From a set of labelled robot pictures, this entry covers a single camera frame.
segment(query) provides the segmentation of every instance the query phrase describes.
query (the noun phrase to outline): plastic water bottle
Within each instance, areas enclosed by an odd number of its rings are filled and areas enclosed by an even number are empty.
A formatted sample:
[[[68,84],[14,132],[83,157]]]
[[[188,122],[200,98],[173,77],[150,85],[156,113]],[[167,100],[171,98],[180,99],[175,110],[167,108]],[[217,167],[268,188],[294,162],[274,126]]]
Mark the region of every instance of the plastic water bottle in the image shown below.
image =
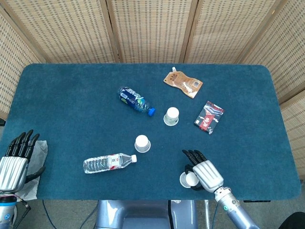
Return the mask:
[[[133,107],[136,111],[148,113],[149,116],[153,116],[156,109],[151,107],[149,102],[144,99],[143,96],[136,93],[129,87],[122,87],[119,89],[120,99]]]
[[[98,156],[84,160],[85,173],[99,173],[118,168],[125,168],[130,163],[137,162],[136,155],[111,154],[107,156]]]

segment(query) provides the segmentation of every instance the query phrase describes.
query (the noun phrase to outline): white paper cup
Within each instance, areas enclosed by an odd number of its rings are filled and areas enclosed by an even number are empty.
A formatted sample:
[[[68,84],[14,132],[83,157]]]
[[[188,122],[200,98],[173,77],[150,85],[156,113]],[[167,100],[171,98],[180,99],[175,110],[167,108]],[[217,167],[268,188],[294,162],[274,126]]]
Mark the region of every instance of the white paper cup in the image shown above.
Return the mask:
[[[176,107],[168,108],[163,121],[169,126],[176,125],[179,122],[179,110]]]
[[[151,142],[145,135],[139,135],[135,139],[134,147],[139,153],[146,153],[151,148]]]
[[[195,173],[189,172],[185,174],[185,172],[180,175],[180,184],[185,188],[190,188],[191,186],[196,186],[199,183],[198,178]]]

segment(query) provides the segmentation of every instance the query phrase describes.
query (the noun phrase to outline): blue bottle cap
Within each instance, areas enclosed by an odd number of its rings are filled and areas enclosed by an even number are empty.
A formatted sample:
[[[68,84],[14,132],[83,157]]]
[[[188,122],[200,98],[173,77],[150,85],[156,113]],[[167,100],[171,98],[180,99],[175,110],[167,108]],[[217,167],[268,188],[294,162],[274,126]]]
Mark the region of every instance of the blue bottle cap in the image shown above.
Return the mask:
[[[149,109],[148,115],[151,117],[154,115],[155,112],[156,112],[156,108],[152,107],[151,109]]]

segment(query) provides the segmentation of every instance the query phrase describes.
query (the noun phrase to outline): table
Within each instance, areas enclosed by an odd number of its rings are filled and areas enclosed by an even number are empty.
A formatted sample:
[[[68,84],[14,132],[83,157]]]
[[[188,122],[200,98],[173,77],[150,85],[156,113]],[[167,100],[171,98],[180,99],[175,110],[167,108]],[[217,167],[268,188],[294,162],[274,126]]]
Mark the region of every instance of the table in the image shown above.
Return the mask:
[[[172,67],[203,81],[194,99],[163,82]],[[142,94],[156,108],[149,117],[122,103],[121,86]],[[193,122],[209,100],[225,109],[208,135]],[[166,126],[167,108],[180,111]],[[0,147],[34,129],[47,140],[41,199],[213,199],[183,188],[189,163],[182,149],[198,149],[213,162],[239,199],[273,200],[300,193],[295,163],[269,71],[261,65],[229,64],[31,64],[10,109]],[[145,154],[135,138],[152,143]],[[85,174],[85,159],[136,154],[125,169]]]

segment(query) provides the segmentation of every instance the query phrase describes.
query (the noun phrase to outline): brown pouch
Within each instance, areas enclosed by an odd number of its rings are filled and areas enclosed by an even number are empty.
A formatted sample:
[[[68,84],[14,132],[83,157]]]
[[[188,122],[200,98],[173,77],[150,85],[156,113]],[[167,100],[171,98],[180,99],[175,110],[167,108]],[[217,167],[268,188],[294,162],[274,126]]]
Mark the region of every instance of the brown pouch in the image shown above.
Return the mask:
[[[168,73],[163,81],[170,86],[180,88],[184,94],[191,98],[196,96],[203,85],[200,80],[187,77],[183,72],[176,71],[175,67],[173,67],[173,71]]]

